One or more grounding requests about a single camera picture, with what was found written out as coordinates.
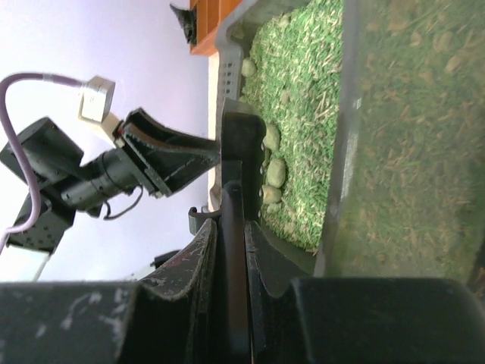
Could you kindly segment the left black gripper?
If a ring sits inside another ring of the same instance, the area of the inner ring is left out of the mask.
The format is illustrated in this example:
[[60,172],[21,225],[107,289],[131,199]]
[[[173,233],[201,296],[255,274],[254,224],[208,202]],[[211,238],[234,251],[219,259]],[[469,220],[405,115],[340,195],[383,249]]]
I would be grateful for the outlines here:
[[116,132],[152,196],[178,193],[221,161],[218,141],[165,127],[142,108],[131,111]]

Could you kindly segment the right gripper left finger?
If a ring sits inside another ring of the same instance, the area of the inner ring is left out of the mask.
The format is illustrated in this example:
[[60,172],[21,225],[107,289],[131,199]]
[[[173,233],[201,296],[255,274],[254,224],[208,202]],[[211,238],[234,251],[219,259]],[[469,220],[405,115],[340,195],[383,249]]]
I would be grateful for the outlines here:
[[202,363],[217,226],[138,281],[1,286],[3,363]]

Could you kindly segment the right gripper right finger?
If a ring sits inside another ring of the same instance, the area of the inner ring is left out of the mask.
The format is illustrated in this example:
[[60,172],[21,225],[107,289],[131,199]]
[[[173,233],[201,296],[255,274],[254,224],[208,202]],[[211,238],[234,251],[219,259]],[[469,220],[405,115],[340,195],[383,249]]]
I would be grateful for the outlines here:
[[314,278],[245,226],[257,363],[482,363],[484,310],[441,278]]

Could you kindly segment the black litter scoop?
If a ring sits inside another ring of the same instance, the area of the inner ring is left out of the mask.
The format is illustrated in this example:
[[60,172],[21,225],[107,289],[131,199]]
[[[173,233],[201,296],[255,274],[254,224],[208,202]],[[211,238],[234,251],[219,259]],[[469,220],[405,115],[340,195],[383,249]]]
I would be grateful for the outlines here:
[[254,109],[226,99],[221,114],[221,203],[215,212],[189,210],[189,229],[197,234],[212,224],[215,239],[205,263],[209,285],[196,316],[188,363],[250,363],[252,314],[246,224],[258,219],[261,187],[263,120]]

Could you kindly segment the dark green litter box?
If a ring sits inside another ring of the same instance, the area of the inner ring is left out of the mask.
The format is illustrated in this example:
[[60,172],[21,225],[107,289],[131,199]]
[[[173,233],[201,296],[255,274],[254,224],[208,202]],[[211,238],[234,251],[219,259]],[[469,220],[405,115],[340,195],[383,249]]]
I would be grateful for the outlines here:
[[[258,28],[312,1],[243,1],[217,33],[242,99]],[[484,283],[484,3],[341,1],[339,110],[311,271]]]

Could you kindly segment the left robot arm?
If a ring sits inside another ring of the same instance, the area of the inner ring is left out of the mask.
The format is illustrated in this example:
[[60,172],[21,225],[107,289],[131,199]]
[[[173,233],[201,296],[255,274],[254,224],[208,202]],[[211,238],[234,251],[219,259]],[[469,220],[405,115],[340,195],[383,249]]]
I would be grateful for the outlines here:
[[52,254],[77,212],[97,218],[109,199],[137,187],[172,196],[220,161],[217,141],[165,127],[142,108],[117,122],[114,136],[119,146],[82,164],[83,150],[50,118],[19,134],[39,186],[40,215],[31,228],[10,235],[8,246]]

